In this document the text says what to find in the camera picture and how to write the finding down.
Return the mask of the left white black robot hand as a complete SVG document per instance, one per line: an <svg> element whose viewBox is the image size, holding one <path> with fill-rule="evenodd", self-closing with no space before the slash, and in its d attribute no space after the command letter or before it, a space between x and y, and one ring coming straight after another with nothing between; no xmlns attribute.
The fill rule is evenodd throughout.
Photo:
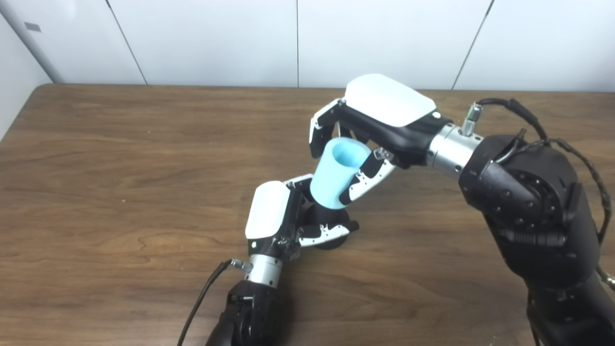
<svg viewBox="0 0 615 346"><path fill-rule="evenodd" d="M305 174L256 188L245 228L250 256L291 261L306 247L336 249L359 230L347 210L331 210L316 202L310 192L312 178Z"/></svg>

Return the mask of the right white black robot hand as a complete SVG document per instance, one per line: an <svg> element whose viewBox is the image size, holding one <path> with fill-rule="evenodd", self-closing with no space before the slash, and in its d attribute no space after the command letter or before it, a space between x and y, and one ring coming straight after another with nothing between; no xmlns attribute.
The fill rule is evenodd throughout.
<svg viewBox="0 0 615 346"><path fill-rule="evenodd" d="M440 114L434 101L382 74L367 74L348 83L344 96L321 108L310 119L309 147L320 158L332 140L354 133L377 147L350 173L317 169L310 184L316 202L331 210L345 208L377 186L395 168L428 164L429 147L452 120Z"/></svg>

